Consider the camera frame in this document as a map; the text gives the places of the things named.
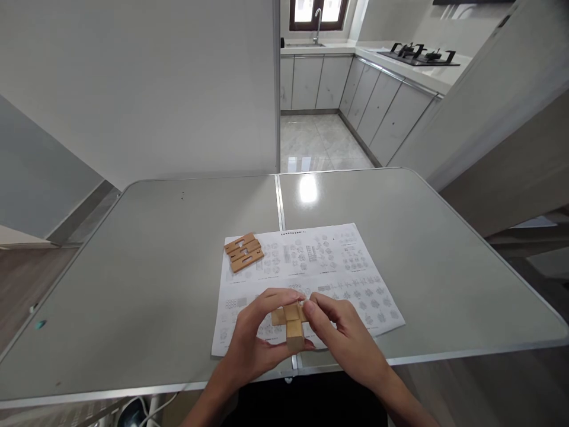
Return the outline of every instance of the white countertop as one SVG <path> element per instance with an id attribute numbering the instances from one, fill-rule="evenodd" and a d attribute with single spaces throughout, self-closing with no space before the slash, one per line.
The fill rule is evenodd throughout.
<path id="1" fill-rule="evenodd" d="M 290 43 L 301 43 L 301 40 L 290 40 Z M 472 58 L 463 55 L 455 55 L 454 62 L 460 66 L 426 66 L 413 67 L 395 59 L 379 55 L 377 51 L 390 51 L 393 42 L 373 42 L 366 43 L 365 46 L 356 46 L 356 42 L 328 43 L 323 41 L 322 47 L 284 47 L 280 49 L 281 55 L 308 55 L 308 54 L 327 54 L 327 53 L 354 53 L 367 59 L 379 66 L 402 75 L 416 83 L 422 84 L 427 88 L 446 95 L 452 85 L 458 80 L 462 72 L 466 69 Z"/>

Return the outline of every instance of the sink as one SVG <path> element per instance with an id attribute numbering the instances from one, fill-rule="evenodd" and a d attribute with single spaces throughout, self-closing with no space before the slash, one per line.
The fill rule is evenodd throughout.
<path id="1" fill-rule="evenodd" d="M 318 43 L 318 44 L 314 44 L 314 43 L 286 43 L 285 47 L 324 47 L 323 44 Z"/>

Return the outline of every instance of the kitchen cabinet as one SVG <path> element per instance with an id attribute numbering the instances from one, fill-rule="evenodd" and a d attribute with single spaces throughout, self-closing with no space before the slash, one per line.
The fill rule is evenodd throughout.
<path id="1" fill-rule="evenodd" d="M 424 113 L 421 115 L 421 118 L 415 123 L 409 135 L 403 141 L 403 144 L 399 147 L 399 149 L 395 152 L 391 160 L 389 160 L 388 166 L 400 166 L 402 164 L 401 159 L 405 158 L 406 147 L 413 146 L 413 141 L 418 138 L 419 136 L 423 135 L 423 132 L 427 128 L 427 125 L 431 123 L 434 118 L 434 115 L 439 111 L 440 103 L 443 100 L 442 95 L 437 95 Z"/>
<path id="2" fill-rule="evenodd" d="M 397 91 L 369 149 L 387 165 L 436 93 L 404 81 Z"/>
<path id="3" fill-rule="evenodd" d="M 365 64 L 366 61 L 361 58 L 354 58 L 351 62 L 350 72 L 348 73 L 348 78 L 346 80 L 346 87 L 344 88 L 344 94 L 342 95 L 342 101 L 340 102 L 340 111 L 344 117 L 348 117 L 348 113 L 350 112 L 351 102 L 354 100 L 357 84 L 360 82 L 360 77 L 362 76 Z"/>
<path id="4" fill-rule="evenodd" d="M 295 56 L 292 87 L 293 110 L 313 110 L 316 108 L 323 60 L 324 55 Z"/>
<path id="5" fill-rule="evenodd" d="M 353 55 L 326 55 L 322 64 L 316 109 L 337 109 L 340 106 Z"/>
<path id="6" fill-rule="evenodd" d="M 379 77 L 379 69 L 366 64 L 363 68 L 362 77 L 357 85 L 354 100 L 351 103 L 350 112 L 348 113 L 348 121 L 357 129 L 362 119 L 363 112 L 366 109 L 369 97 Z"/>
<path id="7" fill-rule="evenodd" d="M 368 146 L 371 144 L 385 113 L 387 113 L 391 101 L 395 98 L 402 80 L 403 78 L 391 75 L 385 71 L 382 71 L 379 75 L 372 95 L 369 97 L 366 111 L 363 113 L 360 125 L 357 127 L 357 134 Z"/>
<path id="8" fill-rule="evenodd" d="M 280 57 L 280 109 L 292 108 L 292 75 L 295 71 L 294 56 Z"/>

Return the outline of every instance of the faucet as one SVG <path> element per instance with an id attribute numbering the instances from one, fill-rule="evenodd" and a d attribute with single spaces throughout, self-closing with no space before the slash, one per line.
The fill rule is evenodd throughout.
<path id="1" fill-rule="evenodd" d="M 316 13 L 314 14 L 314 16 L 318 16 L 318 31 L 316 31 L 316 37 L 314 37 L 312 41 L 314 42 L 314 44 L 318 44 L 318 39 L 320 39 L 320 23 L 322 22 L 322 9 L 321 8 L 316 9 Z"/>

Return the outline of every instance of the white paper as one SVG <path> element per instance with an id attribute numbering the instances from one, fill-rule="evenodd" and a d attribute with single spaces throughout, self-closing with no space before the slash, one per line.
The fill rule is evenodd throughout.
<path id="1" fill-rule="evenodd" d="M 239 236 L 227 237 L 225 244 Z M 267 288 L 292 288 L 307 297 L 320 292 L 347 299 L 373 336 L 405 324 L 355 224 L 256 234 L 265 256 L 239 273 L 223 252 L 213 356 L 225 356 L 237 315 Z M 303 323 L 305 337 L 326 348 Z M 271 314 L 257 336 L 273 344 L 286 341 L 285 326 L 272 326 Z"/>

